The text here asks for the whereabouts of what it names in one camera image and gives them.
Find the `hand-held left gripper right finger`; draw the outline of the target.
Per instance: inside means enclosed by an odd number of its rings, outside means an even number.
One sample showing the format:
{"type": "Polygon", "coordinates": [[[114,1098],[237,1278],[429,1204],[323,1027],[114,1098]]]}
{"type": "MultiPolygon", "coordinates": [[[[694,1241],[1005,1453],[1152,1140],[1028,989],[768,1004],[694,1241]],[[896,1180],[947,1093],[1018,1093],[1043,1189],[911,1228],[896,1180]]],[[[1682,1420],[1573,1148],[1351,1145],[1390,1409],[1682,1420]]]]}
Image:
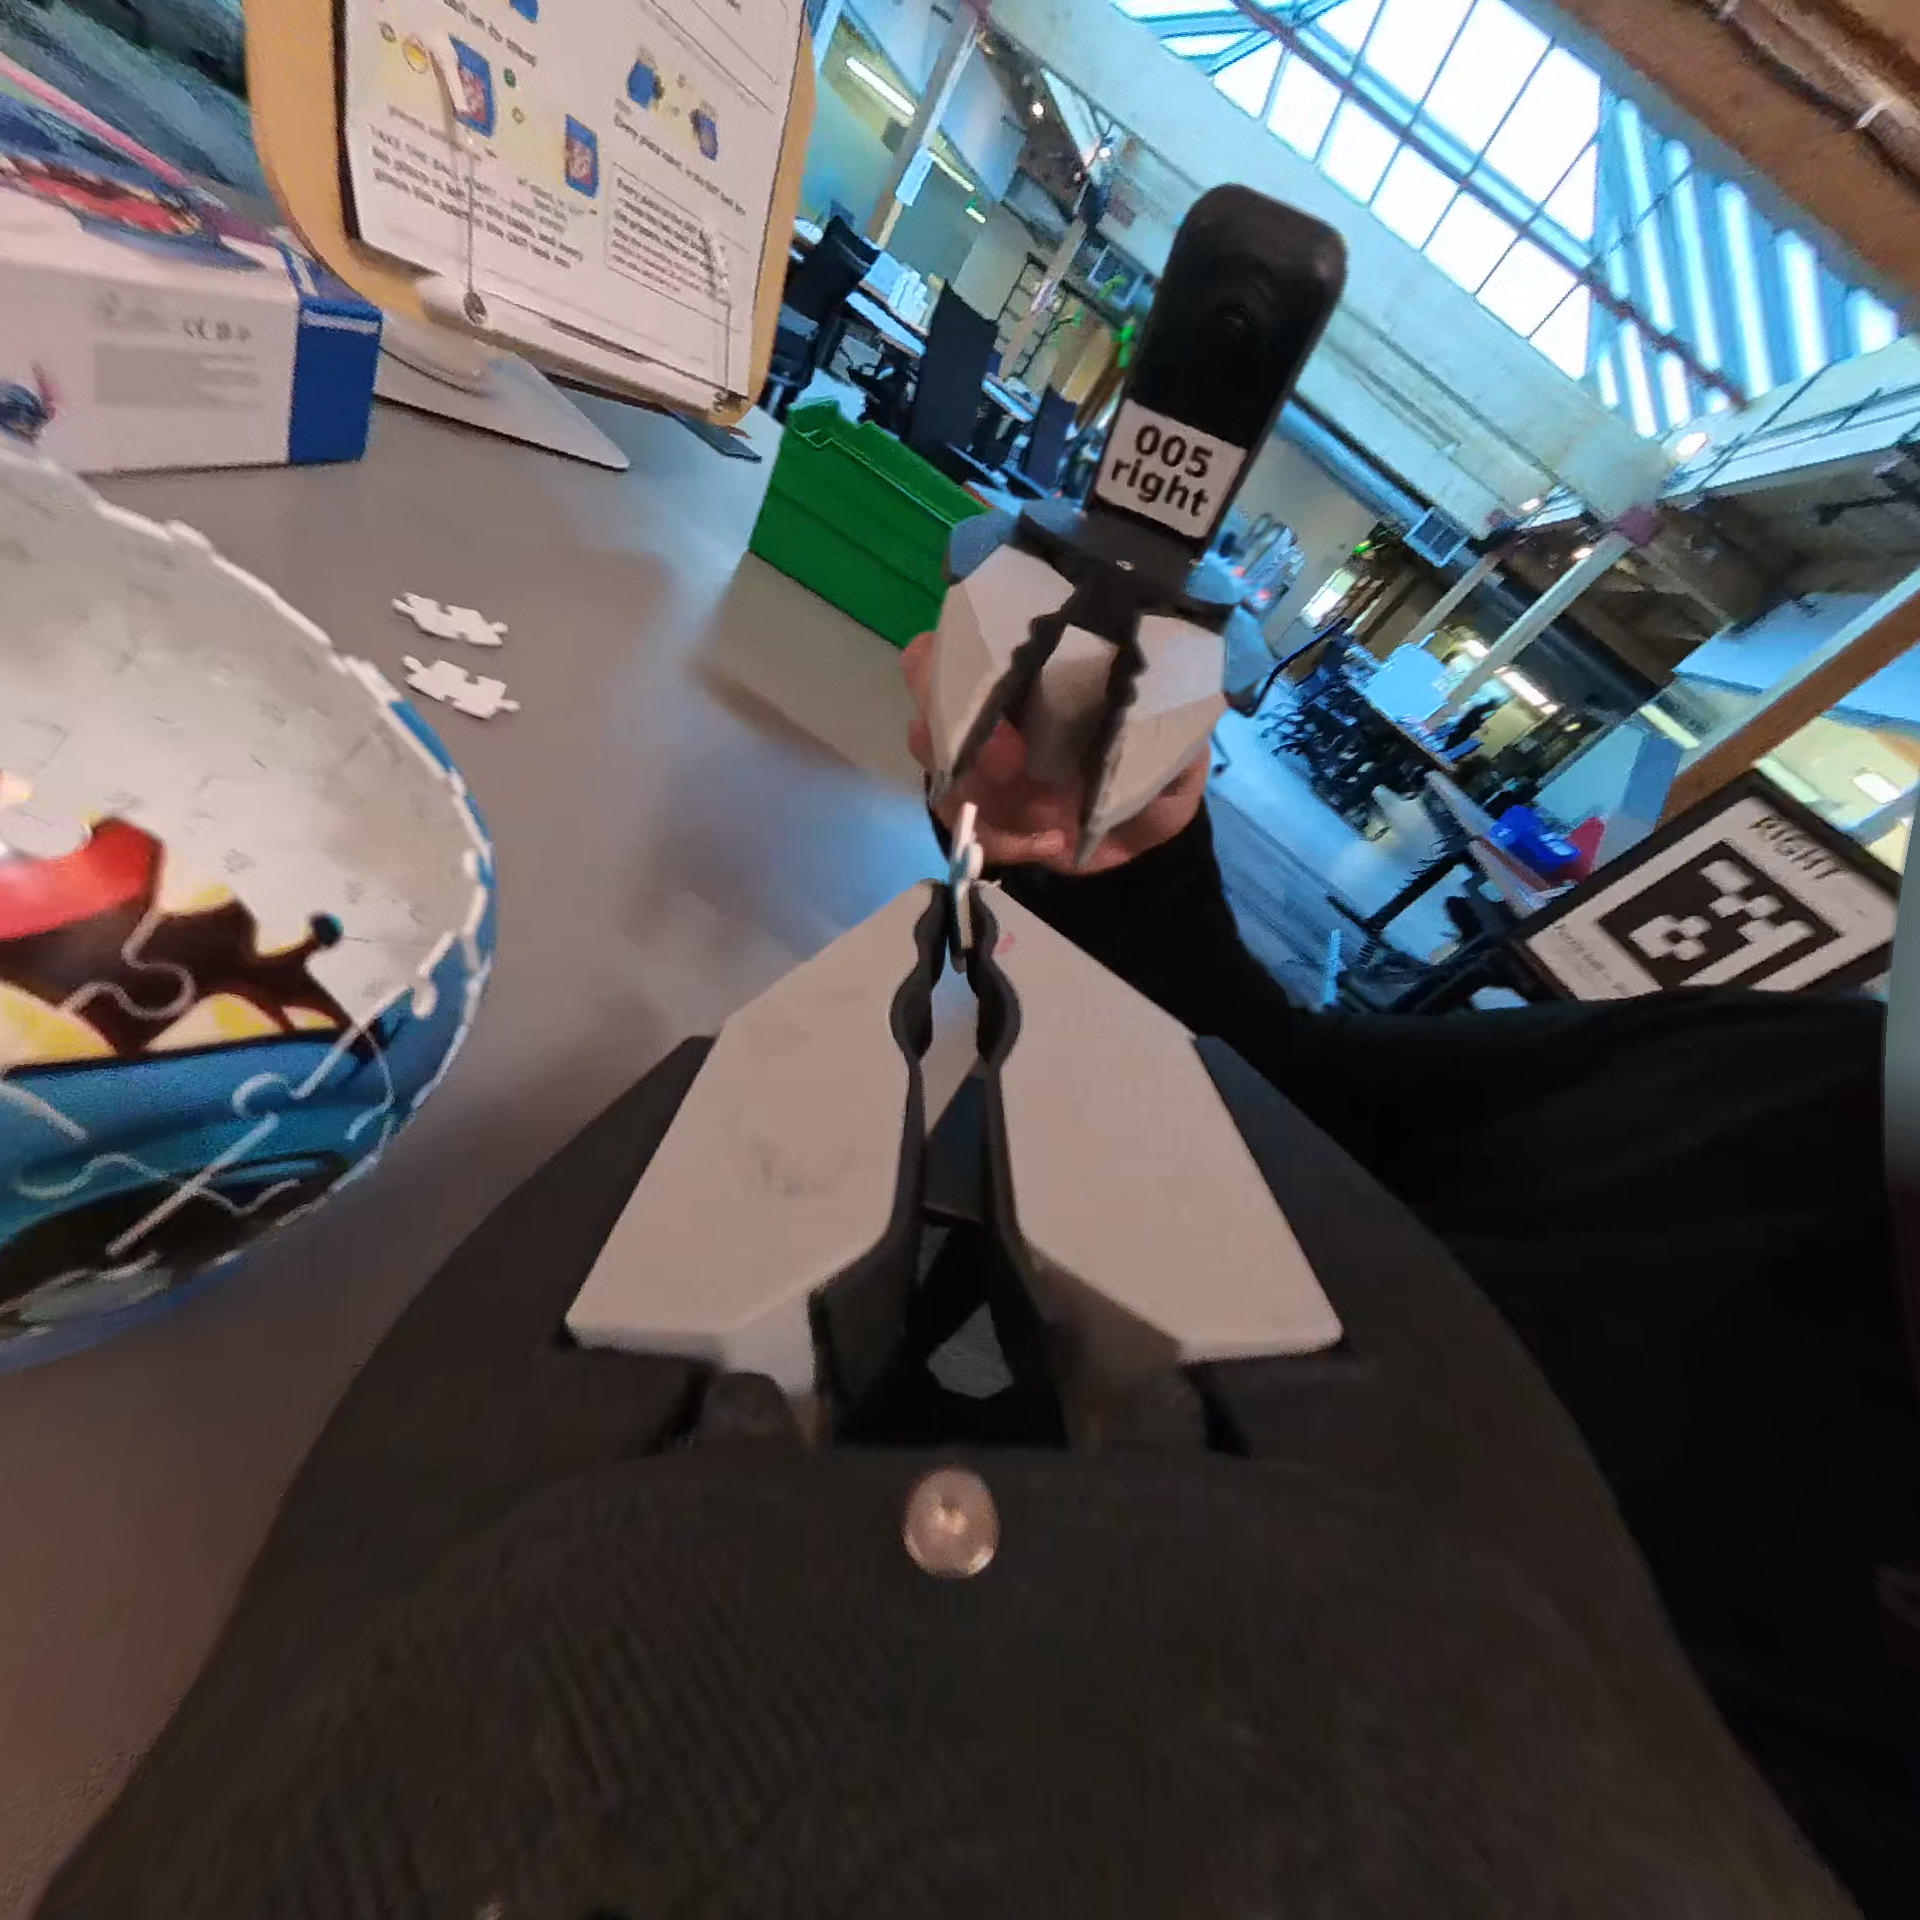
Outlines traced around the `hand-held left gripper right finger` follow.
{"type": "Polygon", "coordinates": [[[1188,1026],[998,883],[959,891],[983,1212],[1069,1423],[1195,1366],[1332,1354],[1341,1318],[1188,1026]]]}

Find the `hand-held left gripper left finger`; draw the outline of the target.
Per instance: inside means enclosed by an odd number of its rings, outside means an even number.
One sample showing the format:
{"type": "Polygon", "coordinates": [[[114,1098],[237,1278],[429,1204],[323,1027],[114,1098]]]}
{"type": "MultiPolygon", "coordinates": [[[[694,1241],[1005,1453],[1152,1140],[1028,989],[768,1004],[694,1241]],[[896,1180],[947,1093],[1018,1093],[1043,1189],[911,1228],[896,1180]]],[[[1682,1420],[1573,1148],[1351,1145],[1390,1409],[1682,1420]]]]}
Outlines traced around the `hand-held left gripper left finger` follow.
{"type": "Polygon", "coordinates": [[[851,1413],[903,1340],[953,1099],[949,889],[915,881],[733,1014],[566,1312],[583,1349],[851,1413]]]}

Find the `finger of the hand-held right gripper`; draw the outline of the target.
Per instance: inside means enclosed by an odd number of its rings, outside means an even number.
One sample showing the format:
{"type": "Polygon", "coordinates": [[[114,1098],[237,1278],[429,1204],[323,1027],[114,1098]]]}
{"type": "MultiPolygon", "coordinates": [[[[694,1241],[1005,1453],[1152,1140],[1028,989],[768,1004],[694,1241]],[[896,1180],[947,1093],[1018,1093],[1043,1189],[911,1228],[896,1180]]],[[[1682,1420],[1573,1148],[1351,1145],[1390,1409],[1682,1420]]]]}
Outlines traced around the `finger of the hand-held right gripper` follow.
{"type": "Polygon", "coordinates": [[[1087,868],[1179,779],[1224,709],[1224,640],[1172,614],[1108,639],[1064,625],[1031,688],[1031,775],[1072,800],[1069,847],[1087,868]]]}
{"type": "Polygon", "coordinates": [[[1000,723],[1026,745],[1026,770],[1051,788],[1080,783],[1085,634],[1076,581],[1013,544],[951,583],[928,647],[927,791],[964,779],[1000,723]]]}

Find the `blue puzzle ball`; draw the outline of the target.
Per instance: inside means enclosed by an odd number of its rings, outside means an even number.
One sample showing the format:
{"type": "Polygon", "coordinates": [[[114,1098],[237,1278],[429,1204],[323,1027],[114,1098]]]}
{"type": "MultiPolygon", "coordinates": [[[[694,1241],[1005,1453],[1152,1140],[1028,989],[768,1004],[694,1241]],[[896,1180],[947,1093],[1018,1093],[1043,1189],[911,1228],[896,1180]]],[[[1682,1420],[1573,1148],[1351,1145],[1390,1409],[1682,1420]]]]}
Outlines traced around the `blue puzzle ball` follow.
{"type": "Polygon", "coordinates": [[[373,1171],[494,961],[486,824],[368,660],[196,528],[3,460],[3,1366],[373,1171]]]}

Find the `colourful cardboard puzzle box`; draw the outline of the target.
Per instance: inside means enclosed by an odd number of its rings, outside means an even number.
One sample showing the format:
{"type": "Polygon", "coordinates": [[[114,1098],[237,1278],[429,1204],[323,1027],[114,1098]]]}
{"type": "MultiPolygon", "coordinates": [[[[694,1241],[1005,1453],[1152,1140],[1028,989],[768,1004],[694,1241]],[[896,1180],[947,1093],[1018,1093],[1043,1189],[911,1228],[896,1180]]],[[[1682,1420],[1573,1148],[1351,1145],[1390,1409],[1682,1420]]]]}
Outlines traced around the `colourful cardboard puzzle box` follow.
{"type": "Polygon", "coordinates": [[[3,440],[85,476],[357,462],[382,321],[3,59],[3,440]]]}

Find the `person's right hand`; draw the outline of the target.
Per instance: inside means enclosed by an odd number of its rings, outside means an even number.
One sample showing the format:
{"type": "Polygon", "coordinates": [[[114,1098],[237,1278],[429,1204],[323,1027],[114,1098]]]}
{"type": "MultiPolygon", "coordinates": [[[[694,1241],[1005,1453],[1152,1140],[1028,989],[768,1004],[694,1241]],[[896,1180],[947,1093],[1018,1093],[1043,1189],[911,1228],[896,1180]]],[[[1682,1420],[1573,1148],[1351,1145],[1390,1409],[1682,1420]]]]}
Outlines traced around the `person's right hand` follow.
{"type": "Polygon", "coordinates": [[[1131,821],[1077,860],[1080,790],[1036,779],[1021,729],[998,719],[964,778],[927,809],[941,837],[973,806],[973,838],[987,868],[1041,867],[1054,873],[1102,873],[1178,838],[1195,824],[1213,775],[1213,740],[1131,821]]]}

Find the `green plastic bin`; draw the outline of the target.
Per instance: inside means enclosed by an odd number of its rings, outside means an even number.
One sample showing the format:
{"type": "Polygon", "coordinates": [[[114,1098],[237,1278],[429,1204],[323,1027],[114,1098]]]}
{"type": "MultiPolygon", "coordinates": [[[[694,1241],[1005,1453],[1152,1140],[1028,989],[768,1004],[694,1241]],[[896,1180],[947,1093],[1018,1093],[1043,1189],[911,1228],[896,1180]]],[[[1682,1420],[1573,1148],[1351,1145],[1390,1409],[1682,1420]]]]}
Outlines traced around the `green plastic bin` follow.
{"type": "Polygon", "coordinates": [[[782,422],[751,553],[903,647],[938,622],[951,532],[987,504],[829,400],[782,422]]]}

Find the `blue plastic bin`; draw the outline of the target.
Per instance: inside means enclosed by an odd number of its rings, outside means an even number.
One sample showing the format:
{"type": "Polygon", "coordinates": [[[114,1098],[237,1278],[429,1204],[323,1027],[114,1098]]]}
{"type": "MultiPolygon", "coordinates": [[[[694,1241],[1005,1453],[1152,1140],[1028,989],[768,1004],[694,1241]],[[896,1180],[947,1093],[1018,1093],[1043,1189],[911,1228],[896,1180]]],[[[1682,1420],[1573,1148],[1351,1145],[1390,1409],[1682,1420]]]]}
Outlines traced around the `blue plastic bin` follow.
{"type": "Polygon", "coordinates": [[[1582,847],[1529,805],[1511,805],[1493,817],[1485,838],[1541,883],[1573,881],[1582,871],[1582,847]]]}

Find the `black white marker sign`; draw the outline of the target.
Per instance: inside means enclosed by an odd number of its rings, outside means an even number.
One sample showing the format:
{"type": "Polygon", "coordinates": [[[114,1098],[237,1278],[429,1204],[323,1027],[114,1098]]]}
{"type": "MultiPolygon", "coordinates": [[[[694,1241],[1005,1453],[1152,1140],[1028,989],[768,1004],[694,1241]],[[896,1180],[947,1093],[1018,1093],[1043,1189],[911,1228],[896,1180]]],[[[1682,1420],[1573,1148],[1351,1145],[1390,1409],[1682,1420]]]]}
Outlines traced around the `black white marker sign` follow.
{"type": "Polygon", "coordinates": [[[1899,876],[1747,771],[1518,924],[1511,947],[1553,995],[1845,994],[1880,985],[1899,876]]]}

